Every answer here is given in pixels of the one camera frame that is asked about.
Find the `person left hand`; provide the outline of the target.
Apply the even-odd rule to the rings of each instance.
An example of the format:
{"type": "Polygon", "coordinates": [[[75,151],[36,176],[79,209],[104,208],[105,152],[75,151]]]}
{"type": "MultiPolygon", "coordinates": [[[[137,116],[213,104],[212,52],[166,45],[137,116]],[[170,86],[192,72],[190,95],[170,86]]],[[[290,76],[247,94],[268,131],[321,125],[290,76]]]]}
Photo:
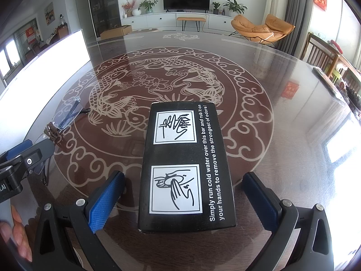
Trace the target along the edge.
{"type": "Polygon", "coordinates": [[[27,261],[32,262],[32,250],[22,224],[21,216],[13,205],[11,205],[11,212],[14,226],[11,227],[8,223],[1,222],[1,236],[5,242],[13,237],[19,255],[27,261]]]}

